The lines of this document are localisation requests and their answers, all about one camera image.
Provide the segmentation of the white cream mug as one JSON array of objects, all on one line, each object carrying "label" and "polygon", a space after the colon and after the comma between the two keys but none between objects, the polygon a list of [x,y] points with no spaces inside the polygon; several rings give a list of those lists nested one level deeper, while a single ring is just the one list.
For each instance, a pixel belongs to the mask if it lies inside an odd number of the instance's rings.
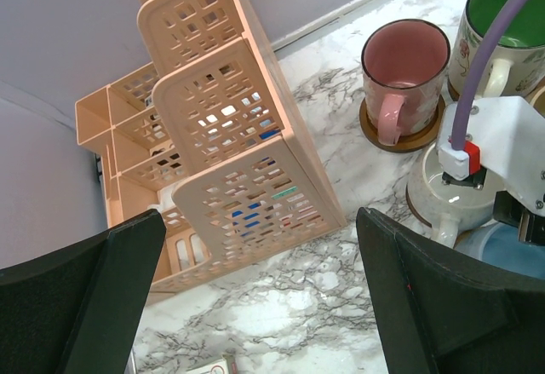
[{"label": "white cream mug", "polygon": [[504,189],[493,172],[481,188],[446,185],[437,148],[431,144],[412,166],[406,197],[413,213],[432,228],[432,240],[452,248],[460,233],[480,227],[492,218],[496,193]]}]

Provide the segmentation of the red pink mug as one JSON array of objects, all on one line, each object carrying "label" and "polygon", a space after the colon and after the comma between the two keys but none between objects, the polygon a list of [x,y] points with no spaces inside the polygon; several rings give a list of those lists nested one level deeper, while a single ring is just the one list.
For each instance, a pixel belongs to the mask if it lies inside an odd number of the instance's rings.
[{"label": "red pink mug", "polygon": [[448,37],[426,20],[395,20],[370,35],[361,53],[364,100],[380,144],[392,147],[432,122],[449,59]]}]

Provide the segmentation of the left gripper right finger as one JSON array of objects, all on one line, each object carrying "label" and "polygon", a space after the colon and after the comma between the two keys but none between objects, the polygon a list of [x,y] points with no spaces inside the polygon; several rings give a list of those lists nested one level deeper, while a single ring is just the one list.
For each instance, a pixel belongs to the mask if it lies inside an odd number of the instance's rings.
[{"label": "left gripper right finger", "polygon": [[364,272],[391,373],[542,373],[544,283],[360,208]]}]

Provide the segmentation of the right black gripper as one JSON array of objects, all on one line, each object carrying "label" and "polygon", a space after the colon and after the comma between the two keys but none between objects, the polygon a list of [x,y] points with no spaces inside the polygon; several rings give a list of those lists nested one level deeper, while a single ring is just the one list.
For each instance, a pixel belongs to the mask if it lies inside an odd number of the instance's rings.
[{"label": "right black gripper", "polygon": [[515,227],[518,241],[531,245],[544,244],[544,217],[533,214],[507,191],[496,193],[493,219]]}]

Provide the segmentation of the brown ringed wooden coaster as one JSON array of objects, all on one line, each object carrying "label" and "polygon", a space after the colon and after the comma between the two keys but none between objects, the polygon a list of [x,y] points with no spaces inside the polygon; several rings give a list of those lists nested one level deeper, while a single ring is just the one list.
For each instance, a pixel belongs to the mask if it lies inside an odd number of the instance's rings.
[{"label": "brown ringed wooden coaster", "polygon": [[385,146],[378,141],[377,129],[373,126],[367,115],[367,107],[365,104],[365,99],[363,99],[359,108],[360,127],[367,140],[375,147],[383,151],[393,153],[415,152],[434,142],[439,133],[440,122],[441,118],[443,117],[445,107],[446,103],[444,97],[441,95],[439,97],[435,114],[433,115],[430,123],[424,129],[413,135],[400,136],[398,143],[395,146]]}]

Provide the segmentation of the beige speckled mug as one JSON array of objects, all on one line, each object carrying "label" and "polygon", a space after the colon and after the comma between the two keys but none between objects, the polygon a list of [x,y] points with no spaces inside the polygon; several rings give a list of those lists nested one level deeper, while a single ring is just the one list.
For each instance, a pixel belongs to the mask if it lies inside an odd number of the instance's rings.
[{"label": "beige speckled mug", "polygon": [[538,111],[543,117],[545,117],[545,87],[541,86],[538,89],[535,89],[527,97],[530,105]]}]

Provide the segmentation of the peach mesh file organizer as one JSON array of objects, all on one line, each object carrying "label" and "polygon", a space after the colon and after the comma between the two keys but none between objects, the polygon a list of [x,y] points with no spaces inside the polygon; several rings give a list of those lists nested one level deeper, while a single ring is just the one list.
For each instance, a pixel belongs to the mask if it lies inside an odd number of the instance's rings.
[{"label": "peach mesh file organizer", "polygon": [[249,0],[140,0],[150,62],[75,105],[102,162],[106,217],[166,227],[149,299],[345,225],[312,137]]}]

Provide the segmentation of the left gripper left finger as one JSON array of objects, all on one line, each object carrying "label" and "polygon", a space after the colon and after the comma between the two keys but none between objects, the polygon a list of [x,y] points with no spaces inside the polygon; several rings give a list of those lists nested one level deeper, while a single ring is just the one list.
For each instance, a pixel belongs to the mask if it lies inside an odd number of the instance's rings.
[{"label": "left gripper left finger", "polygon": [[1,271],[3,373],[122,373],[164,245],[147,210]]}]

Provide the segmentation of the green mug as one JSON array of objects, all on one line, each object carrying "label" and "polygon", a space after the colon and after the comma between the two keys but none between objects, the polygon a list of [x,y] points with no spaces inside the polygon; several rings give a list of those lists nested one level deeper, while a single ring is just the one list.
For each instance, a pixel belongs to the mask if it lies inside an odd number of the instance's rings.
[{"label": "green mug", "polygon": [[[467,0],[448,71],[448,89],[458,100],[470,66],[493,20],[507,0]],[[476,95],[527,96],[544,77],[544,0],[528,0],[496,45]]]}]

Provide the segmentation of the light blue mug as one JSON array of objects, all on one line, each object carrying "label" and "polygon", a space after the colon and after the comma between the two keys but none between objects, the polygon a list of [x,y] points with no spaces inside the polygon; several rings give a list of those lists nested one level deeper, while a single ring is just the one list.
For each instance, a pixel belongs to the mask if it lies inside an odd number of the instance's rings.
[{"label": "light blue mug", "polygon": [[544,247],[518,241],[518,229],[493,223],[464,234],[454,249],[510,272],[544,280]]}]

